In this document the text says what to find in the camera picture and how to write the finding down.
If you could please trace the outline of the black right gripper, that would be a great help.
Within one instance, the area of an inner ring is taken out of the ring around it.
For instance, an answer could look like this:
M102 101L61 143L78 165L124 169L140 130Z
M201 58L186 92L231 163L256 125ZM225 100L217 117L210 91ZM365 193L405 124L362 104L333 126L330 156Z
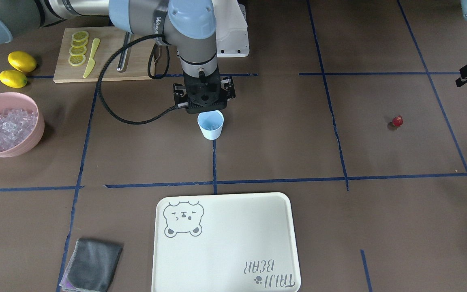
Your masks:
M176 109L185 109L188 114L200 114L226 109L228 101L236 97L232 76L222 77L219 70L198 77L183 74L184 83L173 84Z

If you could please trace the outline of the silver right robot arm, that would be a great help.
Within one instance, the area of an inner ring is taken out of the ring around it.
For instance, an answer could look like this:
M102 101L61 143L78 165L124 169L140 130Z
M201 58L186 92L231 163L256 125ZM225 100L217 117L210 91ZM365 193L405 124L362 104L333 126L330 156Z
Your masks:
M0 0L0 44L37 28L86 15L108 16L115 27L176 46L184 88L174 86L176 107L189 114L222 110L235 98L231 77L217 60L218 15L211 0Z

